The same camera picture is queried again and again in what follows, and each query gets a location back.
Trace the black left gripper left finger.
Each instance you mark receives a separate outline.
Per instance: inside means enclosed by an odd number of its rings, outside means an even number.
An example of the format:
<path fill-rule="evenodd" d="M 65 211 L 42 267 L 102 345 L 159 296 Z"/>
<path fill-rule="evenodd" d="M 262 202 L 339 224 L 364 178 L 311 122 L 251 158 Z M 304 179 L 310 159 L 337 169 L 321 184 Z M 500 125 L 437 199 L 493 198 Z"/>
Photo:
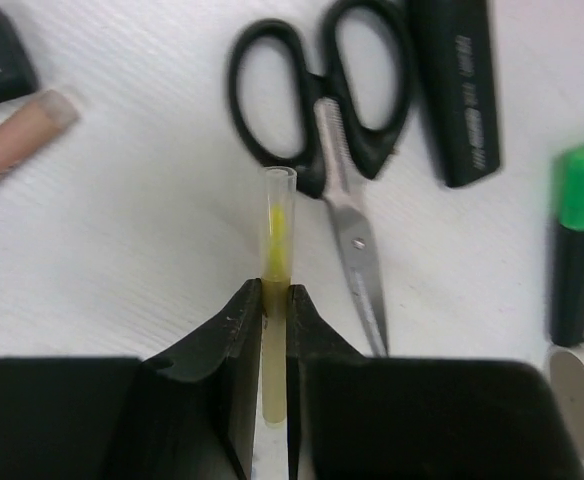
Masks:
<path fill-rule="evenodd" d="M 247 479 L 261 285 L 166 350 L 0 357 L 0 479 Z"/>

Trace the brown slim highlighter pen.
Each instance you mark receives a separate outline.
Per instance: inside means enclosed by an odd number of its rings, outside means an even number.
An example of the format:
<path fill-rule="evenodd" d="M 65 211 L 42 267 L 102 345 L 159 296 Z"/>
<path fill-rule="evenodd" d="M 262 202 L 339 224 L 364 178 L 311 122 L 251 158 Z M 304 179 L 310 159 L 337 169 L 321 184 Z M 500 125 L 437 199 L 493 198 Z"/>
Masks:
<path fill-rule="evenodd" d="M 58 90 L 37 94 L 0 124 L 0 181 L 80 118 L 73 98 Z"/>

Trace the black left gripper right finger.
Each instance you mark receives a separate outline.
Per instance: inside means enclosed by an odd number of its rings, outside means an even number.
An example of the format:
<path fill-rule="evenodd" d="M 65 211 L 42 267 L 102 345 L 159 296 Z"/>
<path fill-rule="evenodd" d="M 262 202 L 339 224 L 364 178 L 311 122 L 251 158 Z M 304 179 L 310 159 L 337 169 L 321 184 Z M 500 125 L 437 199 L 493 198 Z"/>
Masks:
<path fill-rule="evenodd" d="M 511 360 L 372 358 L 288 293 L 292 479 L 583 479 L 547 381 Z"/>

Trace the yellow slim highlighter pen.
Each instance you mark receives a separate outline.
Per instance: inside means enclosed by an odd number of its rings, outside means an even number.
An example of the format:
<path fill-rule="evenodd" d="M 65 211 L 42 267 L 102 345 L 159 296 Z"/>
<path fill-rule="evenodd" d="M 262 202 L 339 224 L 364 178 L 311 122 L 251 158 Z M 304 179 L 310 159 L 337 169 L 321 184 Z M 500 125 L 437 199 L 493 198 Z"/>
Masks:
<path fill-rule="evenodd" d="M 260 203 L 260 280 L 262 286 L 262 416 L 270 428 L 287 416 L 287 292 L 294 254 L 296 172 L 290 167 L 263 170 Z"/>

